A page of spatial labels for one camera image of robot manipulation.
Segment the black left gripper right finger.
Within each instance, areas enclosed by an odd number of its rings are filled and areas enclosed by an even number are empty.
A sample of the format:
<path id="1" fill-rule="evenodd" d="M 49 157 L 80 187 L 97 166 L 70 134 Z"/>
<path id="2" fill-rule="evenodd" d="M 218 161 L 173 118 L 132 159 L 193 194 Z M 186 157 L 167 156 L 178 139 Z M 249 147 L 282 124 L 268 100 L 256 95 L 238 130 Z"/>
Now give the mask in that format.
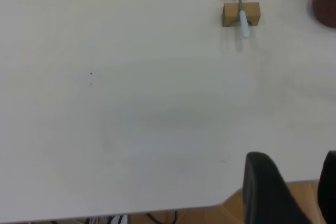
<path id="1" fill-rule="evenodd" d="M 318 205 L 326 223 L 335 223 L 336 205 L 335 151 L 329 151 L 320 175 Z"/>

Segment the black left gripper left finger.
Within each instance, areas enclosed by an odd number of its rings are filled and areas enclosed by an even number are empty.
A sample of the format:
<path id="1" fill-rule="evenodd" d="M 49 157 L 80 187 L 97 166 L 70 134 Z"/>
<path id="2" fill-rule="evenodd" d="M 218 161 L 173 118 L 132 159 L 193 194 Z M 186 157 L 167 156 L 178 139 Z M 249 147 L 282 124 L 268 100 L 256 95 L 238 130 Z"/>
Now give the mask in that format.
<path id="1" fill-rule="evenodd" d="M 245 223 L 310 223 L 266 154 L 249 152 L 243 181 Z"/>

